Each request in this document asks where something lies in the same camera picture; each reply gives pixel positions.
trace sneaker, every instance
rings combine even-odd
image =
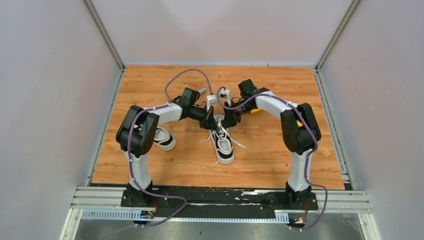
[[[156,128],[156,134],[154,135],[153,143],[163,151],[169,151],[174,148],[177,140],[171,135],[171,133],[165,130],[163,127],[158,126]]]
[[[216,114],[213,118],[218,123],[219,131],[209,130],[209,138],[207,140],[212,138],[218,162],[222,164],[230,164],[234,161],[235,154],[233,144],[231,143],[232,139],[230,137],[229,129],[225,129],[221,125],[221,121],[224,120],[223,115]]]

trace shoelace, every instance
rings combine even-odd
[[[229,134],[228,132],[225,130],[225,128],[223,127],[223,125],[221,124],[221,119],[218,120],[218,127],[219,127],[219,132],[218,131],[211,131],[211,133],[209,134],[209,137],[206,140],[203,140],[202,142],[207,142],[212,138],[212,135],[215,134],[216,136],[218,136],[219,138],[225,138],[225,137],[229,137],[229,139],[239,145],[240,147],[250,151],[246,146],[244,146],[243,144],[239,143],[238,141],[234,140]]]

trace wood-grain platform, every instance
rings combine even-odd
[[[153,107],[166,103],[165,85],[179,72],[198,68],[209,77],[213,91],[225,86],[232,97],[239,97],[238,84],[252,79],[258,87],[294,103],[309,103],[322,133],[318,150],[313,155],[310,178],[329,189],[344,189],[323,106],[310,67],[247,66],[152,66],[130,65],[126,68],[110,124],[95,168],[92,183],[125,184],[129,170],[124,153],[115,141],[118,128],[131,105]],[[199,72],[187,72],[168,88],[172,98],[185,87],[200,89],[206,81]],[[206,99],[204,94],[197,102]],[[217,104],[215,113],[224,111]],[[283,143],[280,121],[267,112],[244,114],[241,123],[230,128],[231,136],[250,151],[235,144],[231,164],[215,164],[213,144],[207,130],[192,119],[162,125],[177,140],[171,151],[153,146],[149,154],[149,172],[156,185],[213,187],[284,188],[290,173],[290,154]]]

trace gray floor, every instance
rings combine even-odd
[[[317,214],[309,214],[315,221]],[[100,240],[114,231],[133,225],[122,220],[83,220],[80,224],[82,240]],[[328,213],[313,229],[296,232],[285,224],[275,223],[216,223],[216,222],[165,222],[148,228],[123,230],[110,240],[364,240],[357,214]]]

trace gray wall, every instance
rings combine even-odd
[[[0,239],[59,238],[119,77],[80,0],[0,1]]]
[[[93,0],[126,64],[314,65],[351,0]]]
[[[384,240],[422,239],[424,1],[364,0],[322,73]]]

